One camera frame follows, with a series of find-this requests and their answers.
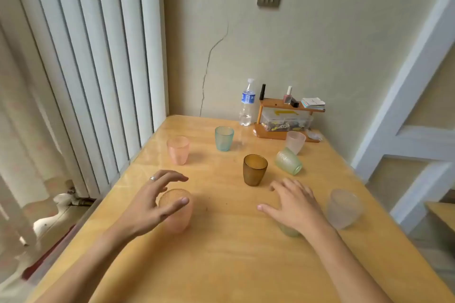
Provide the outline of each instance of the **wooden table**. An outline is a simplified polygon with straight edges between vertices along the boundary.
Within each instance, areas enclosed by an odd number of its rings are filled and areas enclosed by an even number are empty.
[[[220,125],[235,129],[231,151],[215,148]],[[185,135],[191,141],[187,164],[169,161],[166,140]],[[167,236],[159,226],[131,242],[106,273],[91,302],[338,302],[336,292],[313,249],[301,238],[285,236],[275,222],[256,210],[258,203],[278,205],[268,190],[274,178],[287,176],[274,164],[284,141],[259,139],[252,127],[237,122],[170,116],[88,219],[40,282],[32,297],[47,289],[122,213],[136,191],[159,168],[190,177],[171,183],[196,196],[190,229]],[[258,187],[242,179],[245,155],[268,160]],[[365,214],[341,236],[357,258],[398,302],[455,302],[454,296],[400,228],[356,178],[326,140],[307,143],[299,155],[297,178],[310,185],[324,207],[330,191],[354,192]]]

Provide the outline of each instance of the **plastic cup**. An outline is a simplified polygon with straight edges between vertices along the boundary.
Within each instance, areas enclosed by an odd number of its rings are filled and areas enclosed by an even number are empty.
[[[306,139],[307,137],[303,133],[289,131],[286,134],[286,147],[294,154],[298,154]]]
[[[278,223],[278,227],[286,236],[289,236],[289,237],[299,237],[300,236],[300,233],[297,230],[292,229],[291,227],[287,227],[284,224]]]
[[[233,139],[234,130],[232,128],[226,126],[215,128],[215,144],[218,150],[229,151]]]
[[[275,158],[275,164],[281,170],[284,170],[291,175],[296,175],[302,169],[302,162],[300,162],[297,156],[287,147],[278,152]]]
[[[334,189],[327,204],[327,220],[335,229],[350,226],[362,215],[364,207],[354,193]]]
[[[181,136],[169,139],[168,153],[172,163],[177,165],[185,164],[190,153],[190,140]]]
[[[178,188],[165,192],[158,203],[159,207],[163,207],[183,197],[187,197],[190,200],[188,204],[174,214],[171,214],[163,221],[166,230],[171,233],[180,233],[190,224],[191,214],[193,213],[194,198],[190,192],[185,191],[185,189]]]
[[[247,155],[243,159],[243,180],[248,186],[257,186],[261,183],[267,170],[267,160],[259,155]]]

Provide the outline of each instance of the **white cup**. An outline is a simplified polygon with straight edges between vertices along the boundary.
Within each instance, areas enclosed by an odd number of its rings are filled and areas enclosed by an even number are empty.
[[[286,147],[297,155],[303,147],[307,137],[296,131],[289,131],[286,135]]]

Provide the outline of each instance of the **clear plastic box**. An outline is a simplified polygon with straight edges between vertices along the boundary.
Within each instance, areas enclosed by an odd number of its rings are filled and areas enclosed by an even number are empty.
[[[305,131],[313,117],[308,111],[264,108],[261,124],[268,132]]]

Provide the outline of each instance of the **water bottle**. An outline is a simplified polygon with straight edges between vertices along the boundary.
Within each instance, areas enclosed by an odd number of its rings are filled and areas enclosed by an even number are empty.
[[[242,126],[249,126],[251,123],[251,116],[253,115],[254,98],[256,94],[251,90],[251,83],[253,78],[248,78],[248,86],[242,93],[242,108],[240,109],[240,124]]]

